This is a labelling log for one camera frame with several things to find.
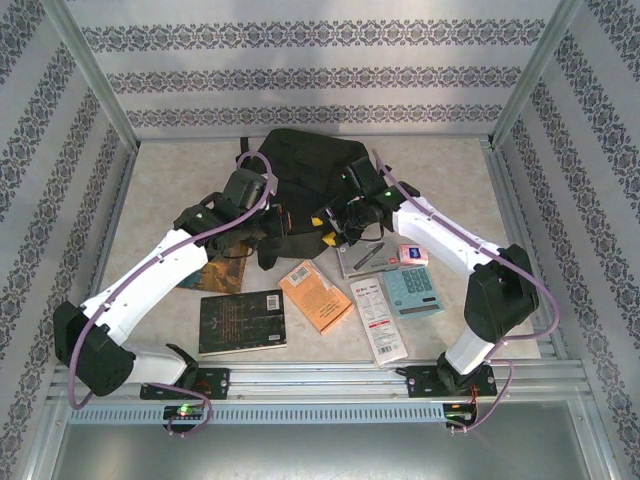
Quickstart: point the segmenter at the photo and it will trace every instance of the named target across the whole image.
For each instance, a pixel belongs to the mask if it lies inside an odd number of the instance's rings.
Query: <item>calculator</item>
[[[444,310],[426,267],[413,267],[382,274],[389,304],[397,317],[416,318]]]

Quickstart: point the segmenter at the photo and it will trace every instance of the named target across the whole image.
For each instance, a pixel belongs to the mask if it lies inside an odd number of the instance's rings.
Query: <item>barcode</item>
[[[291,285],[293,285],[294,287],[297,287],[298,284],[308,276],[309,276],[309,270],[307,270],[304,267],[300,267],[298,270],[296,270],[291,275],[289,275],[289,281],[291,282]]]
[[[267,295],[267,310],[280,310],[280,297]]]

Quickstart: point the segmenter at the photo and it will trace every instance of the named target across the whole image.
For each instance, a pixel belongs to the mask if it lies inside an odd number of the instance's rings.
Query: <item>black bracket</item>
[[[498,394],[493,369],[487,364],[478,367],[468,386],[456,393],[451,393],[442,383],[438,377],[436,365],[396,368],[396,373],[406,377],[409,398],[471,396],[473,385],[475,385],[479,397],[493,397]]]
[[[226,400],[229,393],[229,378],[231,371],[228,368],[199,368],[195,383],[190,388],[194,392],[201,393],[209,400]],[[142,400],[194,400],[192,395],[185,395],[156,388],[146,383],[140,387]]]

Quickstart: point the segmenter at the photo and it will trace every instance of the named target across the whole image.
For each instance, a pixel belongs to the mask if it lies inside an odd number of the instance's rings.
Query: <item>orange book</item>
[[[311,260],[305,260],[278,284],[322,334],[353,310],[353,304]]]

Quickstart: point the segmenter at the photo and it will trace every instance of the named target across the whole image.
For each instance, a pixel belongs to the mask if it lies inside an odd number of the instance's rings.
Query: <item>book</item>
[[[282,290],[207,297],[200,301],[200,355],[286,344]]]
[[[221,258],[209,262],[182,280],[177,287],[206,292],[240,293],[244,268],[247,263],[247,258],[244,255],[248,252],[248,247],[240,244],[234,245],[229,249],[229,256],[241,258]]]
[[[323,335],[353,311],[351,300],[311,260],[302,262],[278,285]]]

